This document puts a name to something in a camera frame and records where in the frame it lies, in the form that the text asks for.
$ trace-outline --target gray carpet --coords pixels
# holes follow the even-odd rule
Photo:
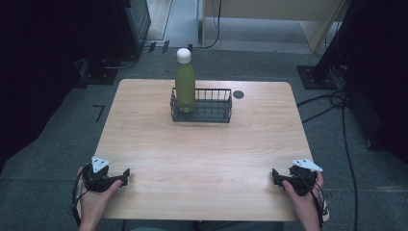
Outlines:
[[[120,69],[112,86],[75,89],[65,98],[40,137],[13,156],[0,177],[0,230],[75,230],[67,213],[77,169],[88,162],[122,79],[174,79],[175,52],[142,52],[136,63]],[[332,90],[305,90],[297,65],[314,65],[320,55],[194,49],[198,80],[285,81],[296,102]],[[105,110],[98,121],[101,108]],[[330,107],[321,99],[299,108],[304,119]],[[358,230],[405,230],[408,226],[408,166],[387,151],[366,149],[366,137],[351,108],[345,109],[351,163],[358,187]],[[324,230],[352,230],[354,188],[344,151],[342,110],[304,124],[315,162],[324,168],[330,220]],[[121,220],[104,219],[99,230],[120,230]],[[285,230],[301,230],[297,222]]]

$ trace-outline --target bottle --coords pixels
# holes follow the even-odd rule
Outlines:
[[[177,51],[176,97],[179,110],[189,113],[195,107],[195,76],[191,65],[191,52],[181,48]]]

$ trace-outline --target person's right hand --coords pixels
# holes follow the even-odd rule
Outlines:
[[[323,187],[323,175],[321,172],[316,171],[317,179],[316,183]],[[319,216],[316,209],[315,201],[312,195],[308,192],[303,196],[299,196],[293,189],[293,186],[288,181],[282,182],[285,191],[294,205],[294,211],[296,212],[297,218],[302,223],[304,230],[315,231],[320,230],[319,227]],[[320,200],[319,188],[313,187],[313,193]]]

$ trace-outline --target basket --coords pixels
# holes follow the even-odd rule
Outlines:
[[[231,119],[232,94],[230,89],[195,89],[195,106],[189,113],[179,110],[176,88],[171,92],[171,117],[177,122],[219,122]]]

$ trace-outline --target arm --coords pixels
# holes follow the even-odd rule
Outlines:
[[[321,172],[317,171],[316,183],[323,187],[324,181]],[[303,196],[299,196],[294,191],[292,185],[288,181],[282,182],[285,187],[285,191],[294,205],[294,211],[296,212],[299,221],[302,223],[305,231],[320,230],[318,211],[316,210],[315,202],[310,193]],[[313,188],[313,193],[319,199],[319,189]]]
[[[82,178],[79,181],[79,186],[82,187]],[[81,197],[81,226],[80,231],[93,231],[102,219],[103,213],[109,204],[112,196],[120,188],[122,182],[115,181],[104,192],[86,192]]]

